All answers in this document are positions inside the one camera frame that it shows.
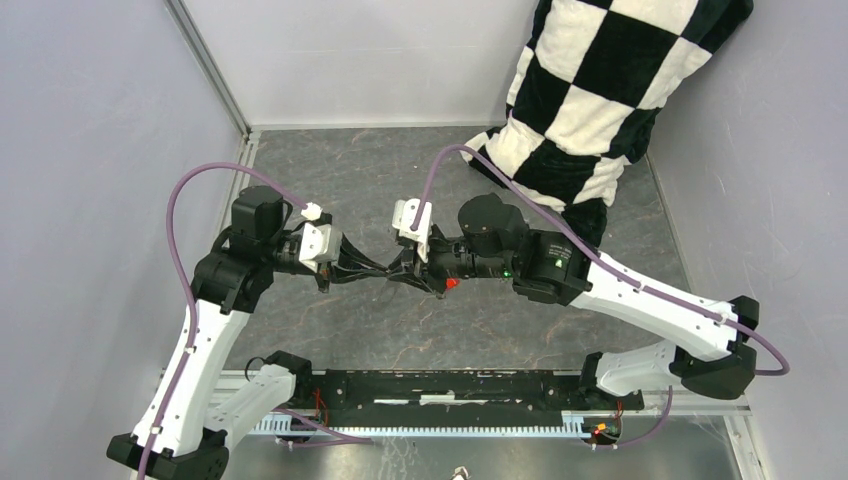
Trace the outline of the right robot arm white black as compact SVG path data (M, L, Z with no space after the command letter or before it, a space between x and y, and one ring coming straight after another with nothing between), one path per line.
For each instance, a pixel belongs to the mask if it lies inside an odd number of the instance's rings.
M559 231L532 229L494 194L459 210L461 235L446 237L417 199L395 204L401 253L390 279L442 295L463 279L499 279L533 302L598 312L646 330L658 342L586 357L577 392L591 408L642 390L683 388L718 400L739 398L755 376L748 333L759 305L748 297L714 301L632 271Z

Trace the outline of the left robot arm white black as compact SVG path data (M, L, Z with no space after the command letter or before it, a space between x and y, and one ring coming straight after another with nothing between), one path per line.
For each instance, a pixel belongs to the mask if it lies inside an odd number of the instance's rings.
M271 411L302 407L319 390L310 361L278 351L218 406L210 401L225 361L279 273L313 278L321 290L352 278L342 261L358 251L315 203L269 186L243 190L230 223L192 273L177 346L132 431L114 436L110 460L141 479L219 479L230 454Z

